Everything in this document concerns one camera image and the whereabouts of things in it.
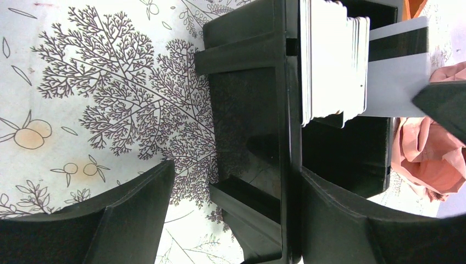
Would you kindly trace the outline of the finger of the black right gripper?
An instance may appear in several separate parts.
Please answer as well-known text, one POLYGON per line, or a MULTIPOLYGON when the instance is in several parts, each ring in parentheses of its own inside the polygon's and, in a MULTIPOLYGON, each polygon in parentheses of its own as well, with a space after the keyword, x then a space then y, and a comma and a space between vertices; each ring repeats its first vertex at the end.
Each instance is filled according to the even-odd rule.
POLYGON ((465 81, 431 82, 412 103, 465 143, 465 81))

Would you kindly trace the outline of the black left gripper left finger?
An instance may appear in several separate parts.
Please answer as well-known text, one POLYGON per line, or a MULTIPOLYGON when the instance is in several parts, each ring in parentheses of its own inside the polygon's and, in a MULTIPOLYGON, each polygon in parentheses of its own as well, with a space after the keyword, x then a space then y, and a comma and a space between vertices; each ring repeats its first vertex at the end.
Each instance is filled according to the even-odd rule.
POLYGON ((1 220, 1 263, 154 263, 173 161, 55 213, 1 220))

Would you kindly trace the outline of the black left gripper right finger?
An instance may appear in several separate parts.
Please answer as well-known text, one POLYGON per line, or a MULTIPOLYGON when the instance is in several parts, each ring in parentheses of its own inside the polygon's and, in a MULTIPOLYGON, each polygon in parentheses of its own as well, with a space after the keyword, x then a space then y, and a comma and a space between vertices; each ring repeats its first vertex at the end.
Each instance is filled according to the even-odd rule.
POLYGON ((465 215, 398 211, 307 168, 302 177, 304 263, 465 263, 465 215))

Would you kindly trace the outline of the black card box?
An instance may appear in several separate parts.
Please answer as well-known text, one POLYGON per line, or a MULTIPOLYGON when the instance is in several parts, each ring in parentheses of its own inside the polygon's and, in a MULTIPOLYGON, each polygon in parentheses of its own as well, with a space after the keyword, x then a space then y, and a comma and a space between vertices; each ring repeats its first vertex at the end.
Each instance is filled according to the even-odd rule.
POLYGON ((301 169, 364 198, 389 183, 392 121, 302 126, 302 1, 253 1, 203 26, 196 72, 208 78, 221 208, 244 263, 301 260, 301 169))

